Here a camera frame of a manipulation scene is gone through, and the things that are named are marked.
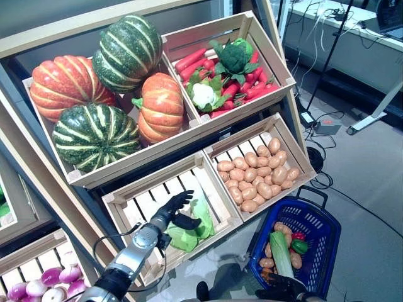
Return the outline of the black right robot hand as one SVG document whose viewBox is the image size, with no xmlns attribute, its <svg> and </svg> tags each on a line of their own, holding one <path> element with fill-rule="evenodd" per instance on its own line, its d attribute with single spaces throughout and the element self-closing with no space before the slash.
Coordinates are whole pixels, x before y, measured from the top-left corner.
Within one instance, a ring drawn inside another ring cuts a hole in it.
<svg viewBox="0 0 403 302">
<path fill-rule="evenodd" d="M 294 278 L 269 273 L 268 281 L 271 284 L 269 289 L 256 290 L 255 295 L 259 299 L 307 301 L 308 298 L 315 296 L 313 292 L 307 290 L 303 283 Z"/>
</svg>

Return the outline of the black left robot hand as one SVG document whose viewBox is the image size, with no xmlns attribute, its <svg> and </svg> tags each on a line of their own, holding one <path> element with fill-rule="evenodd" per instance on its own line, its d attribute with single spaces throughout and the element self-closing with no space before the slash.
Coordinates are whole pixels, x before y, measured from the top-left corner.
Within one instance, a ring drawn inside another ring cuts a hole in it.
<svg viewBox="0 0 403 302">
<path fill-rule="evenodd" d="M 154 225 L 160 233 L 164 233 L 170 223 L 184 230 L 196 229 L 202 220 L 194 219 L 179 212 L 193 198 L 194 190 L 186 190 L 174 195 L 152 216 L 149 223 Z"/>
</svg>

